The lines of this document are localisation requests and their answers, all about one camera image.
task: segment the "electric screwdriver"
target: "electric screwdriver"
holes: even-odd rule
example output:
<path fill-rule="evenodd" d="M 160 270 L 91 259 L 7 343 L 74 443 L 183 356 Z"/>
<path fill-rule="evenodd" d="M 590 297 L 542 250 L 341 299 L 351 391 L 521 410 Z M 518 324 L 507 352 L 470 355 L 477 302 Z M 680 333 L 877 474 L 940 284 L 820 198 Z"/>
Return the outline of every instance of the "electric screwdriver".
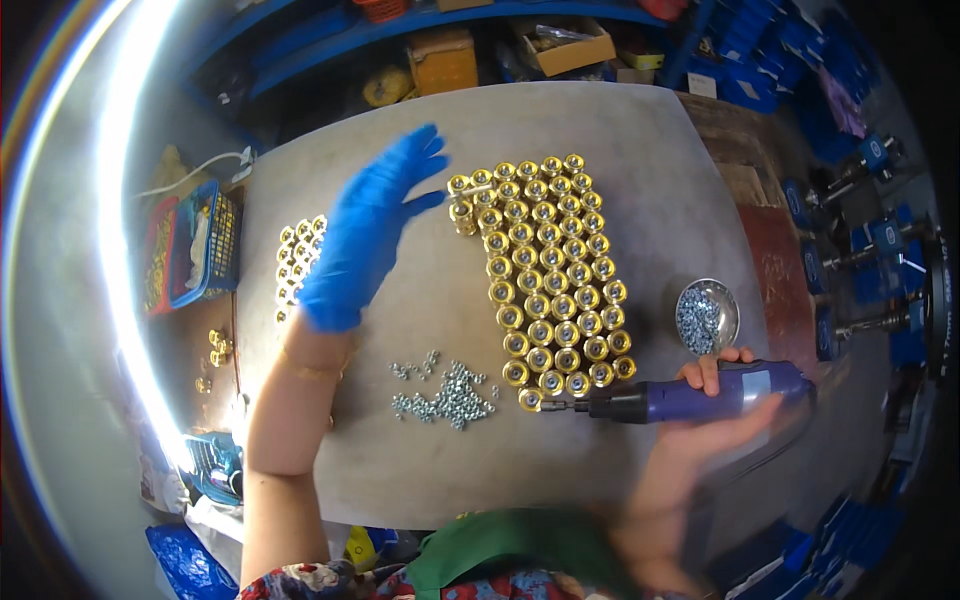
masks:
<path fill-rule="evenodd" d="M 573 401 L 543 400 L 542 411 L 572 408 L 595 419 L 623 423 L 653 423 L 664 420 L 735 419 L 750 411 L 767 395 L 783 394 L 782 406 L 791 406 L 807 394 L 816 393 L 813 383 L 788 361 L 755 360 L 752 363 L 719 363 L 720 393 L 690 387 L 685 379 L 642 381 L 622 393 L 598 394 Z"/>

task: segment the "bracelet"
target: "bracelet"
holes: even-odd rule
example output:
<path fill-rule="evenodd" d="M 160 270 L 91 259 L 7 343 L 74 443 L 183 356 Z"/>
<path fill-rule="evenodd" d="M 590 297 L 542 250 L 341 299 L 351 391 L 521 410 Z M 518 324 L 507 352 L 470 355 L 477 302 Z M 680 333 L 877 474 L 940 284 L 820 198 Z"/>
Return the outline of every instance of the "bracelet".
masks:
<path fill-rule="evenodd" d="M 294 372 L 294 375 L 300 379 L 323 379 L 327 376 L 335 375 L 337 381 L 340 381 L 344 378 L 344 370 L 347 368 L 346 363 L 341 369 L 312 369 L 310 367 L 301 367 L 290 360 L 290 356 L 287 354 L 287 348 L 284 347 L 280 347 L 280 361 L 285 363 L 286 366 Z"/>

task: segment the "gray table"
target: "gray table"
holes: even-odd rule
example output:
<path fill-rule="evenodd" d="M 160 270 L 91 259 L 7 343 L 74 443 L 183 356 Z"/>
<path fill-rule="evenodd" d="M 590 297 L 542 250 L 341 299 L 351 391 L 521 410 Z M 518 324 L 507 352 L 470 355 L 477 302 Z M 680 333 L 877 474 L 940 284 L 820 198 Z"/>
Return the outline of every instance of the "gray table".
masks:
<path fill-rule="evenodd" d="M 672 309 L 701 276 L 727 283 L 739 305 L 738 344 L 767 352 L 763 305 L 733 200 L 672 91 L 602 83 L 507 84 L 420 98 L 312 132 L 254 167 L 237 292 L 244 391 L 256 398 L 277 350 L 273 323 L 277 235 L 330 209 L 344 182 L 390 140 L 438 124 L 452 165 L 415 190 L 501 160 L 576 152 L 604 197 L 606 233 L 627 283 L 636 379 L 674 375 L 691 355 Z M 431 529 L 464 511 L 616 499 L 639 475 L 656 430 L 583 415 L 523 412 L 507 390 L 503 332 L 487 299 L 481 240 L 460 237 L 442 209 L 412 223 L 360 328 L 360 349 L 334 402 L 336 427 L 316 462 L 324 519 Z M 387 365 L 419 364 L 431 349 L 506 390 L 488 419 L 399 422 L 394 394 L 432 396 L 440 378 L 402 382 Z"/>

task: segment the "floral shirt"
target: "floral shirt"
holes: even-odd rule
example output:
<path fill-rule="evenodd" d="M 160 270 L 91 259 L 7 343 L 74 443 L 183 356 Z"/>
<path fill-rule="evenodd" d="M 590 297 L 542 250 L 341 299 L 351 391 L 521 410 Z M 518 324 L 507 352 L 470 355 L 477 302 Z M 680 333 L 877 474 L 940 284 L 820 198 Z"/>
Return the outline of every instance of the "floral shirt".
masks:
<path fill-rule="evenodd" d="M 614 600 L 559 572 L 508 571 L 489 579 L 444 588 L 444 600 Z M 348 561 L 292 564 L 276 568 L 240 591 L 238 600 L 414 600 L 402 564 L 355 573 Z M 684 600 L 687 596 L 644 592 L 641 600 Z"/>

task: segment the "gloved hand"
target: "gloved hand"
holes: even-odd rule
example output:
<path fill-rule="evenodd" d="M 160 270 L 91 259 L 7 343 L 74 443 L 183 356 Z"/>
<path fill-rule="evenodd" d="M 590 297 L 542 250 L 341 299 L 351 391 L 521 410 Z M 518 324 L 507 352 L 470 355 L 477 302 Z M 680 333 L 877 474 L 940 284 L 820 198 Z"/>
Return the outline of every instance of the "gloved hand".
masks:
<path fill-rule="evenodd" d="M 445 192 L 404 203 L 411 188 L 446 168 L 444 139 L 424 125 L 402 137 L 347 183 L 327 222 L 323 249 L 300 290 L 300 308 L 324 333 L 360 324 L 383 278 L 396 264 L 407 221 L 444 201 Z"/>

